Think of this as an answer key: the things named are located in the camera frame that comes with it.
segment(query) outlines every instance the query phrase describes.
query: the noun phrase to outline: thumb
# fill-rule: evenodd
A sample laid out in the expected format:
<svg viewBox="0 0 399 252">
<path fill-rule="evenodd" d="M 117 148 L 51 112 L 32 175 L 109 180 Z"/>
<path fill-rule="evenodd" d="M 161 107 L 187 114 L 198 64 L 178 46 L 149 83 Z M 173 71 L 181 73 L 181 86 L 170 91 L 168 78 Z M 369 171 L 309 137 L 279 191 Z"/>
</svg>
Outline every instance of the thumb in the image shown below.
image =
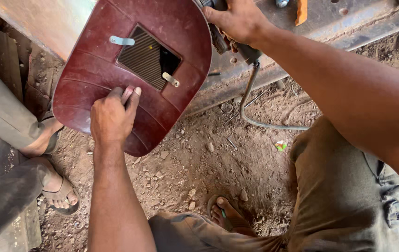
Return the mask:
<svg viewBox="0 0 399 252">
<path fill-rule="evenodd" d="M 209 23 L 215 24 L 216 26 L 223 28 L 225 27 L 225 15 L 227 11 L 219 11 L 212 7 L 203 7 L 202 12 Z"/>
<path fill-rule="evenodd" d="M 125 110 L 127 113 L 129 113 L 130 117 L 132 117 L 133 120 L 134 117 L 136 116 L 136 110 L 137 106 L 139 105 L 141 92 L 142 92 L 141 88 L 136 87 L 125 104 Z"/>
</svg>

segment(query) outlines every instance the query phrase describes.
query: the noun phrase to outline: fingernail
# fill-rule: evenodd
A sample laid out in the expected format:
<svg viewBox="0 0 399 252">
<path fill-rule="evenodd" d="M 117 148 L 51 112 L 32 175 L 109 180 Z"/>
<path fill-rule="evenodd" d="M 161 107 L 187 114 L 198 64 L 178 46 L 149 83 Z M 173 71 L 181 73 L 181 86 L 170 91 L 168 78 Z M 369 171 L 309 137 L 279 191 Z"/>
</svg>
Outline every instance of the fingernail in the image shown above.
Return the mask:
<svg viewBox="0 0 399 252">
<path fill-rule="evenodd" d="M 142 93 L 142 89 L 139 87 L 136 87 L 135 91 L 136 91 L 136 94 L 138 94 L 139 96 Z"/>
</svg>

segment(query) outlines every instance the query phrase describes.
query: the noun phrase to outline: metal clip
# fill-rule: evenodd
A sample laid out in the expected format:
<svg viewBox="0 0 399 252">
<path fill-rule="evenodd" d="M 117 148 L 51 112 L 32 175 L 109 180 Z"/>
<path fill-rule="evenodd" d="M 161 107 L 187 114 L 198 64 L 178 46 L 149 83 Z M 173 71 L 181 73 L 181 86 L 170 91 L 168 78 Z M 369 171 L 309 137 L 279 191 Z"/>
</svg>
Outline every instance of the metal clip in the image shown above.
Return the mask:
<svg viewBox="0 0 399 252">
<path fill-rule="evenodd" d="M 175 87 L 179 87 L 179 81 L 175 80 L 171 75 L 168 73 L 163 73 L 162 77 L 166 79 L 169 83 L 171 83 Z"/>
<path fill-rule="evenodd" d="M 117 36 L 111 36 L 109 41 L 117 45 L 134 45 L 135 41 L 132 38 L 119 38 Z"/>
</svg>

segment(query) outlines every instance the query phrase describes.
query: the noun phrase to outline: dusty floor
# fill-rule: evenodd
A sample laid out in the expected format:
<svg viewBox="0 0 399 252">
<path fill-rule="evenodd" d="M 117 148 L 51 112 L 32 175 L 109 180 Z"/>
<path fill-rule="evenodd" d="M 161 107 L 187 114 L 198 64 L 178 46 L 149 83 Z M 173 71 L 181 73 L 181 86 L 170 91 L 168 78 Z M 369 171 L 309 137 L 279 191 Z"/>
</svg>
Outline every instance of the dusty floor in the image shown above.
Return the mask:
<svg viewBox="0 0 399 252">
<path fill-rule="evenodd" d="M 399 69 L 399 32 L 354 50 Z M 265 93 L 247 108 L 247 114 L 263 121 L 285 125 L 311 125 L 321 115 L 319 108 L 292 78 L 286 78 L 284 91 L 267 86 L 254 91 Z M 224 113 L 219 107 L 176 123 L 164 141 L 151 154 L 136 159 L 125 155 L 129 174 L 137 196 L 147 215 L 160 211 L 205 214 L 207 196 L 223 192 L 238 202 L 246 218 L 259 235 L 284 233 L 290 221 L 294 196 L 289 189 L 288 153 L 279 152 L 274 143 L 292 140 L 299 131 L 279 131 L 248 126 L 236 117 L 223 125 L 236 112 Z M 227 141 L 230 136 L 236 148 Z M 214 146 L 214 152 L 206 148 Z M 61 134 L 61 147 L 52 155 L 57 170 L 65 175 L 81 196 L 83 208 L 74 217 L 62 217 L 40 205 L 43 222 L 43 244 L 40 251 L 87 250 L 90 197 L 93 183 L 91 136 L 71 129 Z M 157 172 L 163 174 L 158 179 Z M 249 200 L 239 200 L 245 189 Z"/>
</svg>

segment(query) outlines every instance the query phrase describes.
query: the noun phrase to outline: welding cable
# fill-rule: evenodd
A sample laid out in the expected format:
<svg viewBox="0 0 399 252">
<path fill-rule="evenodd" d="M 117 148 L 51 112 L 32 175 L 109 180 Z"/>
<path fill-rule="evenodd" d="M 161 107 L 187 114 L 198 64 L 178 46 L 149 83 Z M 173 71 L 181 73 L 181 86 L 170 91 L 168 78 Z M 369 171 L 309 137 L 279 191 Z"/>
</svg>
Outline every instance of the welding cable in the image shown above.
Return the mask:
<svg viewBox="0 0 399 252">
<path fill-rule="evenodd" d="M 251 123 L 255 126 L 262 127 L 262 128 L 269 128 L 269 129 L 276 129 L 276 130 L 307 130 L 307 129 L 309 129 L 309 127 L 304 127 L 304 126 L 284 126 L 284 125 L 273 125 L 273 124 L 268 124 L 268 123 L 257 122 L 257 121 L 254 121 L 254 120 L 248 118 L 245 115 L 245 104 L 246 104 L 247 99 L 249 98 L 249 95 L 251 94 L 252 86 L 254 85 L 255 78 L 257 77 L 259 70 L 260 70 L 260 62 L 258 62 L 258 60 L 257 60 L 253 63 L 252 73 L 251 73 L 251 76 L 249 77 L 248 85 L 246 86 L 246 91 L 245 91 L 245 94 L 243 95 L 243 99 L 241 99 L 241 103 L 240 103 L 241 118 L 243 118 L 248 123 Z"/>
</svg>

